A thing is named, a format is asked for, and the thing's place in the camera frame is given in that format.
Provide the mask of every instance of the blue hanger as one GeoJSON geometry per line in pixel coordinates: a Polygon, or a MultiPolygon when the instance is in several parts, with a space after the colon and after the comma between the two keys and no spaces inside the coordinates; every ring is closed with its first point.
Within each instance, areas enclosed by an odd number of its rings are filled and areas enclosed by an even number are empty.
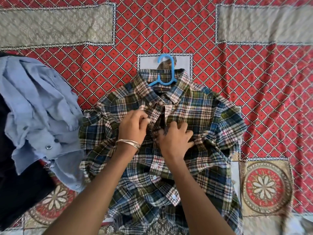
{"type": "Polygon", "coordinates": [[[161,58],[163,58],[163,57],[169,57],[170,60],[172,61],[172,69],[171,69],[172,70],[172,79],[169,82],[162,82],[161,78],[160,78],[160,75],[158,74],[157,79],[154,82],[150,83],[149,86],[153,86],[153,85],[155,85],[157,83],[160,83],[163,86],[168,86],[168,85],[172,84],[173,82],[177,82],[177,80],[175,79],[174,59],[173,59],[173,57],[171,55],[168,55],[168,54],[162,54],[158,58],[157,62],[159,63],[161,61],[161,58]]]}

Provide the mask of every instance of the flannel shirt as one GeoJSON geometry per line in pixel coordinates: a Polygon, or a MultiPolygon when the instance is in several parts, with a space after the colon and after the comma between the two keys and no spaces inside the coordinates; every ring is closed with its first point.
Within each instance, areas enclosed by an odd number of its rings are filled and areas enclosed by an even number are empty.
{"type": "Polygon", "coordinates": [[[173,175],[157,146],[157,131],[172,121],[187,122],[195,145],[185,155],[190,173],[216,209],[237,234],[242,233],[242,213],[231,182],[231,158],[239,150],[246,130],[239,110],[209,88],[192,82],[184,69],[175,70],[172,86],[149,83],[170,70],[139,70],[134,80],[104,96],[97,109],[86,112],[80,140],[88,157],[80,164],[87,181],[110,160],[118,139],[119,123],[130,110],[145,111],[151,123],[142,146],[124,171],[109,215],[126,234],[143,234],[160,216],[175,228],[188,229],[173,175]]]}

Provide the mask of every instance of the light blue shirt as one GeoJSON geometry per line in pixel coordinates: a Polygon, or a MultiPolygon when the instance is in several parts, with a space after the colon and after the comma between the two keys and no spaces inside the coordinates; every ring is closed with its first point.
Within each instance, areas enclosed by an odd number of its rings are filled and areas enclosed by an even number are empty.
{"type": "Polygon", "coordinates": [[[61,182],[81,191],[84,154],[78,129],[83,115],[70,86],[36,59],[7,56],[0,58],[0,94],[11,110],[5,134],[16,146],[17,173],[43,159],[61,182]]]}

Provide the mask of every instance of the hand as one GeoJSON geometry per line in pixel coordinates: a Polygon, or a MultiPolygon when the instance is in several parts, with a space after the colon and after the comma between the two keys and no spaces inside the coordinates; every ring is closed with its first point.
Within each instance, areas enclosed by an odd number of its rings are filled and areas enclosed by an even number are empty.
{"type": "MultiPolygon", "coordinates": [[[[149,123],[150,119],[145,112],[141,110],[129,111],[119,125],[119,139],[132,140],[142,144],[149,123]]],[[[123,146],[129,145],[124,142],[119,142],[119,144],[123,146]]]]}
{"type": "Polygon", "coordinates": [[[194,142],[188,142],[194,133],[187,127],[187,123],[182,123],[178,129],[177,123],[173,121],[166,135],[164,130],[159,130],[159,146],[168,167],[183,161],[187,150],[194,145],[194,142]]]}

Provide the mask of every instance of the bracelet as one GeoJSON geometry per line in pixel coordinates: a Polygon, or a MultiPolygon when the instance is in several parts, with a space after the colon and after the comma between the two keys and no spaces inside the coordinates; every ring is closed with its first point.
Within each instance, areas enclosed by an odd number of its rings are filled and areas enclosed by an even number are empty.
{"type": "Polygon", "coordinates": [[[135,147],[138,151],[139,151],[139,149],[140,149],[140,147],[141,147],[141,145],[140,145],[139,143],[137,143],[137,142],[135,142],[135,141],[132,141],[132,140],[119,139],[119,140],[116,141],[116,143],[118,143],[118,142],[125,142],[125,143],[128,143],[129,145],[135,147]]]}

